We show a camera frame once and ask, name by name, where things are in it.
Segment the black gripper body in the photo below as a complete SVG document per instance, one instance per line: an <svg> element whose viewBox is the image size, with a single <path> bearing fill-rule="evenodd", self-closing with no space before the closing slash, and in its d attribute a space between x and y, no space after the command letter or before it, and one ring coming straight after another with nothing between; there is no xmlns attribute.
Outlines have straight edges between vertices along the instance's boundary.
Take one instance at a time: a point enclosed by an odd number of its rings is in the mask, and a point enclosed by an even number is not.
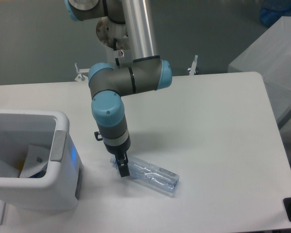
<svg viewBox="0 0 291 233"><path fill-rule="evenodd" d="M123 156L130 148L129 131L94 132L97 141L103 141L111 154Z"/></svg>

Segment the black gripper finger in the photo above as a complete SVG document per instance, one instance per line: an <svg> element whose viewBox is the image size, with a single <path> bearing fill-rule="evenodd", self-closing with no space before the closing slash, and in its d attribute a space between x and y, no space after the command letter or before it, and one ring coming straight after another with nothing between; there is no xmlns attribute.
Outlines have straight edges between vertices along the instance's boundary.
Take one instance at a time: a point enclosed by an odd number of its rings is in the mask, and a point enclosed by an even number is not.
<svg viewBox="0 0 291 233"><path fill-rule="evenodd" d="M130 175L128 166L127 153L120 153L115 155L115 161L121 177L127 177Z"/></svg>

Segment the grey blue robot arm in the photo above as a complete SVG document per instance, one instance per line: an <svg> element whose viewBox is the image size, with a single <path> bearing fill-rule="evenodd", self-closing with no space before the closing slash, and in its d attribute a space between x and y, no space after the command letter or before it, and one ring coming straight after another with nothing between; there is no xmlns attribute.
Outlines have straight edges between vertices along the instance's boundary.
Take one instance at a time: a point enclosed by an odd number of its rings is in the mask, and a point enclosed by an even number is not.
<svg viewBox="0 0 291 233"><path fill-rule="evenodd" d="M127 151L129 130L122 96L167 88L172 70L159 56L155 43L150 2L148 0L67 0L66 9L74 21L107 17L128 32L132 63L114 69L97 63L89 69L92 115L107 151L115 156L121 177L129 176Z"/></svg>

